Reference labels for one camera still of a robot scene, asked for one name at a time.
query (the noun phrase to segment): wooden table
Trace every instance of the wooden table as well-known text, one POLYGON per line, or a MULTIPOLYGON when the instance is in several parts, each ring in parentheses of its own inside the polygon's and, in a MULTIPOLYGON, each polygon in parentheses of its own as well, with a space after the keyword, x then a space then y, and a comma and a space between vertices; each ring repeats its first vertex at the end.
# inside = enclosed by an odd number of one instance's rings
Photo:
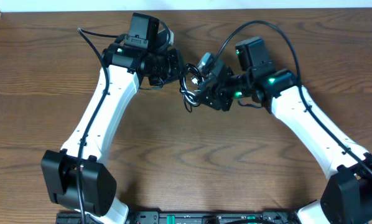
MULTIPOLYGON (((216 53, 241 24, 277 24, 292 40, 303 82, 321 109, 372 152, 372 9, 145 12, 167 23, 186 62, 216 53)), ((132 12, 4 13, 0 23, 0 223, 53 223, 40 161, 78 124, 99 61, 77 27, 121 34, 132 12)), ((263 26, 243 30, 222 59, 241 72, 235 43, 260 35, 278 68, 294 69, 284 41, 263 26)), ((110 39, 91 37, 103 50, 110 39)), ((206 106, 189 114, 179 84, 139 91, 109 159, 117 196, 131 208, 252 211, 298 208, 326 179, 294 133, 266 110, 206 106)))

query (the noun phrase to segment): white wall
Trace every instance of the white wall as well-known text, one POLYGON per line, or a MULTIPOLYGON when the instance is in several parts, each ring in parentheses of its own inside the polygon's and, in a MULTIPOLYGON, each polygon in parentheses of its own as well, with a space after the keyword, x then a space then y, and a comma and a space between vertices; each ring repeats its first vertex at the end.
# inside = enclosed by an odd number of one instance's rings
POLYGON ((372 7, 372 0, 0 0, 1 12, 372 7))

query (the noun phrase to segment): robotic arm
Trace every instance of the robotic arm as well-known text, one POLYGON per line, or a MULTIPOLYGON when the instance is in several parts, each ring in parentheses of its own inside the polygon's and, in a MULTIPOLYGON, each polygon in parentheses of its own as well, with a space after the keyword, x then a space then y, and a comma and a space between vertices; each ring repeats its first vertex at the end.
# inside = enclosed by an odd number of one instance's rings
MULTIPOLYGON (((121 45, 122 39, 118 38, 103 52, 109 73, 108 95, 88 132, 82 153, 85 211, 93 220, 127 222, 128 207, 115 197, 116 181, 105 166, 125 107, 144 77, 159 88, 180 80, 185 106, 189 104, 192 108, 204 104, 215 110, 228 111, 233 100, 238 100, 241 106, 266 108, 290 127, 329 179, 321 200, 295 212, 299 223, 366 223, 372 220, 372 176, 345 153, 307 110, 312 110, 371 170, 372 155, 346 136, 302 86, 304 100, 309 105, 307 109, 302 102, 297 77, 288 69, 276 71, 261 38, 253 37, 236 45, 241 68, 246 73, 234 75, 218 56, 210 53, 203 56, 197 67, 184 65, 178 50, 167 50, 173 43, 173 33, 165 24, 165 30, 158 32, 158 25, 158 19, 135 13, 129 34, 123 36, 124 44, 121 45), (187 89, 187 72, 193 74, 192 81, 198 86, 195 91, 187 89), (240 98, 249 97, 260 106, 240 103, 240 98)), ((42 170, 53 203, 75 210, 80 208, 75 161, 82 130, 103 94, 104 83, 105 75, 101 70, 96 91, 76 130, 60 152, 47 151, 42 159, 42 170)))

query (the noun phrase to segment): white background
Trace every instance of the white background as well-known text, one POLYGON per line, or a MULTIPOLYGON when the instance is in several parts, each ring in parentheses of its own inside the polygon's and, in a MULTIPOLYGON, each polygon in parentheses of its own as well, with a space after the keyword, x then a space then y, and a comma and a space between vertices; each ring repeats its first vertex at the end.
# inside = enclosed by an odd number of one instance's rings
POLYGON ((372 0, 0 0, 1 12, 372 7, 372 0))

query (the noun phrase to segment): brown tabletop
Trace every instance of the brown tabletop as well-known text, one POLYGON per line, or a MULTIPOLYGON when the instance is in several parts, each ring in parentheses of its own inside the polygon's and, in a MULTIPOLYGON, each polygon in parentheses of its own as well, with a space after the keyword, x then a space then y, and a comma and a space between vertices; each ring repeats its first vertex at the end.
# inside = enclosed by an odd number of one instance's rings
MULTIPOLYGON (((316 103, 372 152, 372 9, 145 12, 167 23, 186 62, 216 53, 241 24, 277 24, 299 56, 316 103)), ((99 61, 77 27, 129 29, 132 12, 4 13, 0 23, 0 223, 53 223, 40 161, 78 124, 98 81, 99 61)), ((278 68, 294 70, 287 45, 267 27, 240 32, 221 58, 241 69, 235 43, 260 35, 278 68)), ((103 50, 112 39, 91 37, 103 50)), ((252 211, 298 208, 320 198, 326 179, 294 133, 266 110, 234 104, 188 113, 177 82, 139 90, 121 120, 108 168, 131 208, 252 211)))

